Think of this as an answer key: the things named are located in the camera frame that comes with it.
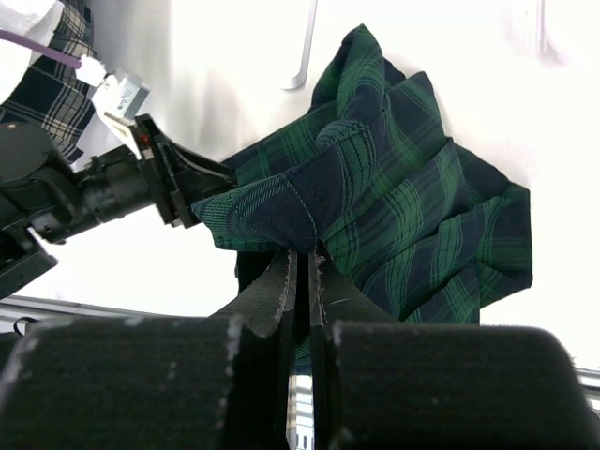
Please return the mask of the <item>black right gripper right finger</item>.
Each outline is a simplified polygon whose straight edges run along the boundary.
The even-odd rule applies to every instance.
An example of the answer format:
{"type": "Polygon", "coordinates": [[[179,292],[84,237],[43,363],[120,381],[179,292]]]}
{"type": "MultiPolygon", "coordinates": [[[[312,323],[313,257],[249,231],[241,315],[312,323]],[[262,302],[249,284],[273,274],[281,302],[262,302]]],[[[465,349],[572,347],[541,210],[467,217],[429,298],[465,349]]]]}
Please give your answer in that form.
{"type": "Polygon", "coordinates": [[[307,259],[319,449],[595,449],[571,359],[531,327],[399,322],[307,259]]]}

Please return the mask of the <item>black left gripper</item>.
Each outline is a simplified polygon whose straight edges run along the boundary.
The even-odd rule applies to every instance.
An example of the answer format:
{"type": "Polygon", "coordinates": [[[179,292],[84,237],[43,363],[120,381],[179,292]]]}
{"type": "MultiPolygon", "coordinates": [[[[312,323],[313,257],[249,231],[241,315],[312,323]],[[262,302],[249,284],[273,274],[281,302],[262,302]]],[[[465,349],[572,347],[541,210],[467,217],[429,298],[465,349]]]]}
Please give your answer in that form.
{"type": "Polygon", "coordinates": [[[75,173],[82,195],[76,230],[123,218],[154,205],[163,222],[191,228],[200,223],[190,206],[238,187],[235,170],[170,141],[152,117],[143,114],[127,128],[142,154],[121,145],[91,157],[75,173]]]}

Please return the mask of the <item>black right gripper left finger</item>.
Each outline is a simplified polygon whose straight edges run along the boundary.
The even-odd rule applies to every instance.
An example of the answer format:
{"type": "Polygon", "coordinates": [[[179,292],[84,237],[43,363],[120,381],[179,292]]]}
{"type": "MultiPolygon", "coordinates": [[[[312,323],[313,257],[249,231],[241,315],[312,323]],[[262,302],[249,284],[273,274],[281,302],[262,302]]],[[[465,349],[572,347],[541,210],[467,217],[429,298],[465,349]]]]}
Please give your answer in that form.
{"type": "Polygon", "coordinates": [[[207,318],[60,318],[1,377],[5,449],[285,449],[297,257],[207,318]]]}

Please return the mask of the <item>dark green plaid skirt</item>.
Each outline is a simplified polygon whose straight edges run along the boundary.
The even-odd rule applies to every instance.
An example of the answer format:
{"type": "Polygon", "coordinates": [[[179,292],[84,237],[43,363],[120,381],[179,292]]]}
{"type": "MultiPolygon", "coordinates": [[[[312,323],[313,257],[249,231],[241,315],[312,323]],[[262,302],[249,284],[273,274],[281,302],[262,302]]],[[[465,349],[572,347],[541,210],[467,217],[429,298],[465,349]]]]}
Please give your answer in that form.
{"type": "Polygon", "coordinates": [[[238,185],[192,211],[218,248],[323,246],[405,323],[477,323],[533,283],[530,192],[446,136],[428,76],[406,76],[365,26],[308,112],[228,160],[238,185]]]}

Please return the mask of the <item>white pleated skirt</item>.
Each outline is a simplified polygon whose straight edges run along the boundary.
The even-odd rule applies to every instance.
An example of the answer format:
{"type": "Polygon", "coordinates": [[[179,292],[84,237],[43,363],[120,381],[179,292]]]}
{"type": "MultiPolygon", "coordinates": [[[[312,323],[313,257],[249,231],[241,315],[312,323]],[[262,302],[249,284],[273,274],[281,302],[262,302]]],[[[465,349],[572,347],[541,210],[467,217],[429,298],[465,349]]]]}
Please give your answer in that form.
{"type": "MultiPolygon", "coordinates": [[[[48,47],[63,10],[61,1],[4,0],[1,2],[1,29],[48,47]]],[[[1,40],[1,102],[9,98],[27,69],[40,56],[40,53],[1,40]]]]}

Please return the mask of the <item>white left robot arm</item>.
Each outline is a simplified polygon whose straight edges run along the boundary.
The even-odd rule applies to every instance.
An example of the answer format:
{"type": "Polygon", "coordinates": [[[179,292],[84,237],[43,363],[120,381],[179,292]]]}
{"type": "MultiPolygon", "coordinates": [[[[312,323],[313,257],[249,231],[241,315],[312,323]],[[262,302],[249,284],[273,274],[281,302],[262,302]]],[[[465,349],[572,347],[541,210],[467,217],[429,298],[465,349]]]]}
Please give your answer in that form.
{"type": "Polygon", "coordinates": [[[192,204],[236,187],[233,169],[169,139],[150,115],[116,121],[122,145],[75,172],[40,127],[1,127],[1,295],[54,268],[39,244],[70,237],[154,205],[163,222],[190,228],[192,204]]]}

